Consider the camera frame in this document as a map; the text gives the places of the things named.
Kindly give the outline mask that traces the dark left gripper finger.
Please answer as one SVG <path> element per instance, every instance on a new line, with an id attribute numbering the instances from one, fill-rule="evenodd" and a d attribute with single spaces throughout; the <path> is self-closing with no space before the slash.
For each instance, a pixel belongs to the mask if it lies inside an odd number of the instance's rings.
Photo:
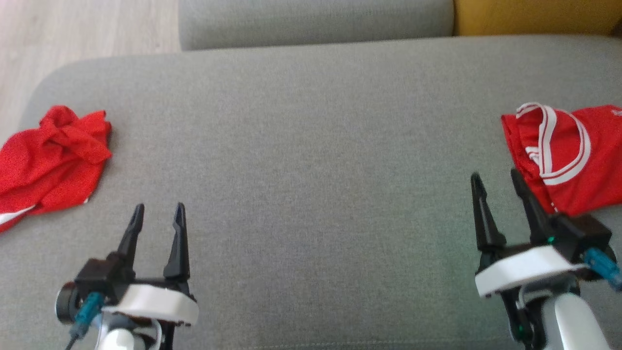
<path id="1" fill-rule="evenodd" d="M 122 258 L 123 264 L 126 267 L 133 267 L 134 265 L 138 235 L 140 234 L 143 225 L 144 211 L 144 204 L 137 204 L 116 250 L 116 253 Z"/>
<path id="2" fill-rule="evenodd" d="M 173 244 L 168 263 L 163 270 L 163 277 L 166 280 L 185 282 L 190 278 L 190 258 L 187 218 L 185 205 L 182 202 L 177 203 L 173 229 L 175 230 Z"/>

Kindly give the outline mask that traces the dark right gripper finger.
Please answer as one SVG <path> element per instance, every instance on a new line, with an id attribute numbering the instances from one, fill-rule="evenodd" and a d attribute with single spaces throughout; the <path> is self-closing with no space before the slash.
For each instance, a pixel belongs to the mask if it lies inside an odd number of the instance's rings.
<path id="1" fill-rule="evenodd" d="M 484 182 L 478 172 L 470 177 L 476 246 L 480 252 L 493 252 L 506 245 L 506 237 L 496 226 L 487 201 Z"/>
<path id="2" fill-rule="evenodd" d="M 548 245 L 554 239 L 553 229 L 549 222 L 549 215 L 542 208 L 537 197 L 533 194 L 522 174 L 513 168 L 510 176 L 515 187 L 516 195 L 522 200 L 524 212 L 530 229 L 530 242 L 534 245 Z"/>

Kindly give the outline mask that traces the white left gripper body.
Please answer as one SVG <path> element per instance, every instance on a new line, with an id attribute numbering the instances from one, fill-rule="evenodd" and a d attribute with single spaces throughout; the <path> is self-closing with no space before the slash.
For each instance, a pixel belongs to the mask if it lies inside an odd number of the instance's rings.
<path id="1" fill-rule="evenodd" d="M 198 303 L 189 295 L 151 284 L 130 284 L 118 303 L 103 307 L 102 313 L 190 326 L 199 319 Z"/>

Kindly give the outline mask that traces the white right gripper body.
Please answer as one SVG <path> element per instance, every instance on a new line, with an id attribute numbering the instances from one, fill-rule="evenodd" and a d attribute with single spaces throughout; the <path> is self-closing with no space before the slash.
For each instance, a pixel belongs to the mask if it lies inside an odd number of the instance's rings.
<path id="1" fill-rule="evenodd" d="M 534 247 L 497 261 L 475 276 L 476 290 L 481 298 L 588 268 L 585 263 L 571 263 L 553 246 Z"/>

